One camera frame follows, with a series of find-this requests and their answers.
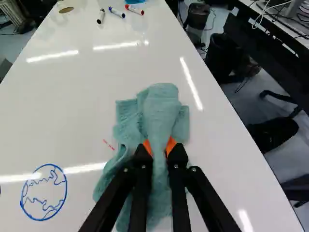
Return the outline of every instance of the dry erase marker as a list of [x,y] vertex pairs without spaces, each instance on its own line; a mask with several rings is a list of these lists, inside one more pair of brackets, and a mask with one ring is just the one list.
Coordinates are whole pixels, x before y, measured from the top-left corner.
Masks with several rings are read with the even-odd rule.
[[126,5],[125,5],[125,8],[126,8],[127,10],[132,11],[132,12],[134,12],[134,13],[137,13],[137,14],[139,14],[139,15],[144,15],[144,11],[143,11],[143,10],[138,9],[138,8],[135,8],[135,7],[133,7],[133,6],[130,5],[130,4],[126,4]]
[[108,9],[109,9],[110,12],[112,12],[113,14],[115,14],[115,15],[121,17],[121,18],[125,18],[125,16],[126,16],[125,13],[123,13],[119,10],[116,10],[115,8],[113,8],[111,6],[109,6]]
[[105,10],[102,8],[100,10],[100,14],[98,16],[97,23],[101,24],[103,22],[104,16],[105,16]]

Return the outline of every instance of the tabletop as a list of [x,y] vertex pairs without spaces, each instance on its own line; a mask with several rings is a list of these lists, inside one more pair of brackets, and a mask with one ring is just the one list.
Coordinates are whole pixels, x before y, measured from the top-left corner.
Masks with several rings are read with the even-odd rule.
[[[251,9],[255,10],[256,12],[258,12],[259,14],[262,13],[262,10],[256,5],[256,3],[253,3],[253,0],[239,0],[240,2],[244,3],[247,6],[250,6]],[[273,18],[268,16],[268,15],[264,15],[264,18],[268,19],[270,22],[273,22]],[[298,37],[299,34],[295,33],[294,31],[290,30],[289,28],[287,28],[286,26],[284,26],[283,24],[281,24],[278,21],[273,22],[277,27],[279,27],[280,29],[282,29],[283,31],[285,31],[286,33],[288,33],[291,37]],[[303,38],[303,37],[298,37],[295,38],[297,41],[299,41],[302,45],[304,45],[306,48],[309,49],[309,40]]]
[[[162,82],[174,83],[190,106],[190,161],[242,231],[302,231],[272,170],[164,0],[149,0],[140,6],[144,16],[126,12],[125,19],[107,11],[109,5],[125,11],[121,0],[65,4],[74,10],[51,10],[0,85],[2,231],[78,231],[95,205],[102,169],[116,153],[115,100]],[[192,230],[206,231],[191,196],[188,204]],[[172,231],[171,218],[156,231]]]

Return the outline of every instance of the blue towel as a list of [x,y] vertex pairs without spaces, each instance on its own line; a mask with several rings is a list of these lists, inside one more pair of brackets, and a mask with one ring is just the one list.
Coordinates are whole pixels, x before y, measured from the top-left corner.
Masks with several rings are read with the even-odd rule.
[[[148,200],[147,229],[153,229],[161,218],[171,215],[171,191],[165,148],[172,136],[178,143],[189,137],[189,107],[178,100],[178,89],[173,84],[155,84],[137,94],[136,99],[116,101],[117,123],[113,135],[119,141],[118,152],[104,167],[93,199],[99,200],[119,168],[134,154],[138,144],[148,139],[154,158],[152,191]],[[116,229],[126,232],[132,196],[129,195]]]

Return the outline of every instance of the globe drawing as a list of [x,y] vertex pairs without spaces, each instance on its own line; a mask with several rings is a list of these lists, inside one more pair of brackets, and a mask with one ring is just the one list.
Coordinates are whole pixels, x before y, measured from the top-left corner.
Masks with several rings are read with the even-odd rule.
[[67,178],[54,164],[37,168],[33,178],[23,186],[20,206],[32,220],[48,220],[59,212],[66,200]]

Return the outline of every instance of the desk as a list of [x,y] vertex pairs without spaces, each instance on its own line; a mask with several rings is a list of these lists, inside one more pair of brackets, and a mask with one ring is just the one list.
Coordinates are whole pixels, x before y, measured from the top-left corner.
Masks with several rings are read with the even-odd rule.
[[[198,164],[244,232],[300,232],[301,225],[273,172],[177,19],[163,0],[144,17],[109,14],[122,1],[75,0],[55,6],[0,85],[1,230],[76,232],[95,203],[92,191],[113,157],[115,100],[171,82],[190,106],[192,164]],[[25,180],[41,165],[60,167],[67,198],[50,220],[34,221],[20,207]],[[47,198],[56,192],[45,192]],[[189,196],[193,231],[204,222]],[[156,231],[171,231],[170,218]]]
[[[251,5],[253,3],[252,0],[237,0],[247,6]],[[262,13],[262,10],[254,3],[250,6],[251,9],[253,9],[254,11],[256,11],[257,13]],[[273,19],[268,16],[268,15],[264,15],[264,18],[272,21]],[[279,27],[281,30],[285,31],[287,34],[289,34],[291,37],[297,37],[299,36],[297,33],[293,32],[292,30],[288,29],[286,26],[282,25],[280,22],[273,22],[274,25],[276,25],[277,27]],[[300,42],[302,45],[304,45],[305,47],[307,47],[309,49],[309,40],[299,37],[296,38],[296,40],[298,42]]]

